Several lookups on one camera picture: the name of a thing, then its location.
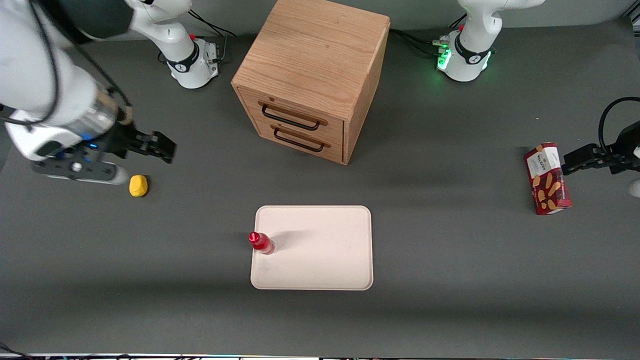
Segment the gray table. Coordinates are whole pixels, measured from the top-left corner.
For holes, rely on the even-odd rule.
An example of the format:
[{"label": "gray table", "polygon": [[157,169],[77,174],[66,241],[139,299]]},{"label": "gray table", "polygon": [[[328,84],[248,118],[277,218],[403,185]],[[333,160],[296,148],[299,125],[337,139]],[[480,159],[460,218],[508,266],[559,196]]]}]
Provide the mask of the gray table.
[{"label": "gray table", "polygon": [[[134,199],[38,176],[12,150],[0,339],[25,352],[640,357],[637,174],[576,173],[574,208],[538,217],[522,158],[594,142],[604,107],[640,94],[628,21],[505,29],[468,84],[392,35],[348,167],[255,134],[229,85],[251,41],[232,39],[222,76],[195,91],[151,42],[88,46],[140,129],[178,143],[175,162],[120,161],[152,179]],[[609,138],[637,110],[612,112]],[[246,234],[265,204],[369,207],[373,287],[254,289]]]}]

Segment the drawer handle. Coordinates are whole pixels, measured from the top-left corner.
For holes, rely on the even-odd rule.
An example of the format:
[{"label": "drawer handle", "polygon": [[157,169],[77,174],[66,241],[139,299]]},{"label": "drawer handle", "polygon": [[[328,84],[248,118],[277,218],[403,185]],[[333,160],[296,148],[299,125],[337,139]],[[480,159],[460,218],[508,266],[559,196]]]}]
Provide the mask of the drawer handle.
[{"label": "drawer handle", "polygon": [[303,149],[306,149],[306,150],[309,150],[309,151],[313,151],[313,152],[321,152],[322,149],[324,149],[324,144],[323,143],[320,143],[320,147],[311,147],[311,146],[307,146],[307,145],[305,145],[303,143],[299,143],[299,142],[294,141],[294,140],[283,138],[282,136],[278,135],[278,131],[279,130],[280,129],[277,128],[277,127],[273,129],[273,136],[278,140],[282,140],[284,142],[288,142],[291,145],[295,145],[295,146],[298,146],[298,147],[301,147]]},{"label": "drawer handle", "polygon": [[262,114],[264,116],[268,117],[269,119],[273,119],[273,120],[277,120],[279,122],[283,122],[285,124],[297,126],[300,129],[304,129],[304,130],[315,131],[315,130],[318,130],[318,126],[320,126],[320,121],[318,121],[318,120],[316,121],[316,124],[314,126],[308,126],[308,125],[300,124],[299,122],[295,122],[295,121],[291,121],[289,119],[285,119],[283,117],[279,117],[277,115],[272,115],[272,114],[267,112],[267,104],[263,104],[262,105]]}]

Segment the white tray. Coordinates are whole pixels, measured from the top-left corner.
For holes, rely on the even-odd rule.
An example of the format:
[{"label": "white tray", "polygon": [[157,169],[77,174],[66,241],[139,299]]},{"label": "white tray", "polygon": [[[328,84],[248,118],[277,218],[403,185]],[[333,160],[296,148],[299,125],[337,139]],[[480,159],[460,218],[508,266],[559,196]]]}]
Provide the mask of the white tray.
[{"label": "white tray", "polygon": [[255,231],[275,251],[253,251],[261,290],[366,290],[373,283],[371,213],[364,206],[263,206]]}]

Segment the yellow sponge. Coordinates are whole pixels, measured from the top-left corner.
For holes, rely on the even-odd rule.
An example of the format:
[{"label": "yellow sponge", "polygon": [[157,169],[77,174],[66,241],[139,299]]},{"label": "yellow sponge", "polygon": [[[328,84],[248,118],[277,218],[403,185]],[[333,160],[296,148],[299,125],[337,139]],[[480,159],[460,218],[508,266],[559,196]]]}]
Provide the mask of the yellow sponge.
[{"label": "yellow sponge", "polygon": [[129,193],[134,197],[145,196],[149,185],[147,184],[147,178],[144,175],[133,175],[129,181]]}]

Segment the wooden box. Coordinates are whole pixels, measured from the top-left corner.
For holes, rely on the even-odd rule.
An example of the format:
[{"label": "wooden box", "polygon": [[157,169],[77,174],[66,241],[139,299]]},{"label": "wooden box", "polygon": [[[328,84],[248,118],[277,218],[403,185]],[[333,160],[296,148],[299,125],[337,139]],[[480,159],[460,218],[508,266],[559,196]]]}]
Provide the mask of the wooden box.
[{"label": "wooden box", "polygon": [[380,80],[390,20],[278,0],[231,84],[258,134],[348,164]]}]

